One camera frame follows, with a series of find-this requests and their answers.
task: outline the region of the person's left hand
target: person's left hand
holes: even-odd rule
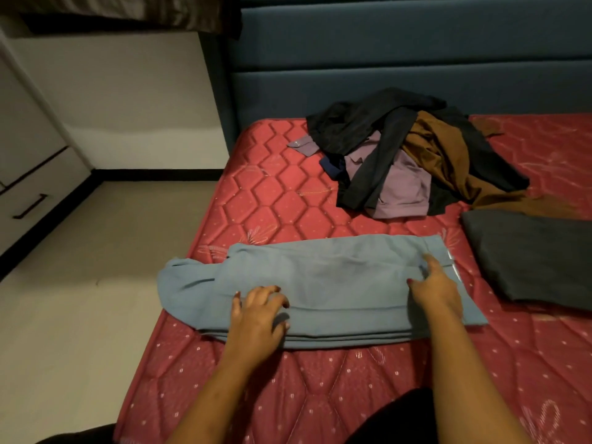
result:
[[[280,307],[290,306],[279,290],[277,285],[258,286],[249,291],[244,305],[241,292],[236,292],[222,361],[232,361],[250,374],[278,348],[290,328],[286,321],[273,328]]]

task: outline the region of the hexagonal quilted pattern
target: hexagonal quilted pattern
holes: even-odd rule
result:
[[[592,115],[490,117],[494,148],[526,173],[530,192],[552,193],[592,219]],[[376,221],[335,207],[319,156],[286,144],[302,119],[262,120],[241,134],[189,256],[215,263],[233,243],[263,245],[357,234],[440,234],[490,325],[471,338],[492,379],[537,443],[592,443],[592,316],[510,304],[481,278],[458,218]],[[163,442],[220,358],[223,345],[162,313],[122,406],[116,438]],[[334,351],[286,351],[251,381],[230,430],[233,442],[341,443],[368,416],[429,384],[426,340]]]

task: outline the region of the black pants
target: black pants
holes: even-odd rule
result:
[[[38,444],[113,444],[115,424],[79,433],[58,434]],[[346,444],[397,442],[437,444],[434,399],[430,388],[412,389],[360,426]]]

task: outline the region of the drawer handle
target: drawer handle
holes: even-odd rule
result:
[[[41,204],[41,202],[43,202],[43,200],[45,198],[47,198],[49,195],[46,195],[45,193],[39,193],[39,199],[35,202],[33,202],[29,207],[27,207],[25,209],[25,211],[23,213],[21,213],[20,215],[14,215],[13,219],[15,220],[21,220],[23,219],[31,210],[33,210],[35,207],[37,207],[39,204]]]

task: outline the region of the blue headboard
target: blue headboard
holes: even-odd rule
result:
[[[592,111],[592,0],[241,0],[202,35],[227,142],[396,86],[468,113]]]

